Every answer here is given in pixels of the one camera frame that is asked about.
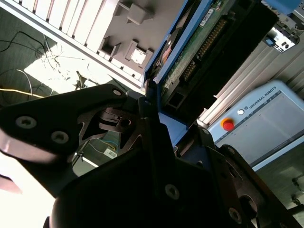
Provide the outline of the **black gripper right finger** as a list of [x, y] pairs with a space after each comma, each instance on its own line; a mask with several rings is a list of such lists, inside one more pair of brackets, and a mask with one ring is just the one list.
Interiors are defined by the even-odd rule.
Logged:
[[240, 215], [236, 221], [248, 223], [248, 228], [298, 228], [300, 224], [273, 192], [252, 170], [238, 151], [230, 145], [217, 147], [207, 129], [197, 126], [199, 143], [219, 159], [216, 164], [224, 168], [228, 180], [234, 184], [240, 210], [230, 209]]

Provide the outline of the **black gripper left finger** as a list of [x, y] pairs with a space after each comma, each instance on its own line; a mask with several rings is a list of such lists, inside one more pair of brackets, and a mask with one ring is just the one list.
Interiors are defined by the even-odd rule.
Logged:
[[117, 157], [140, 150], [154, 174], [173, 176], [175, 155], [155, 102], [105, 84], [2, 108], [1, 179], [23, 193], [41, 192], [55, 201], [61, 191], [53, 194], [46, 185], [65, 181], [79, 146], [107, 132], [121, 137]]

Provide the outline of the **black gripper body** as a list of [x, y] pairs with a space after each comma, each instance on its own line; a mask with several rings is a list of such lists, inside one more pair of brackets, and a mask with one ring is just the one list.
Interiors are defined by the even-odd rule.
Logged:
[[55, 200], [51, 228], [236, 228], [236, 195], [222, 197], [200, 165], [174, 158], [156, 175], [135, 150], [69, 183]]

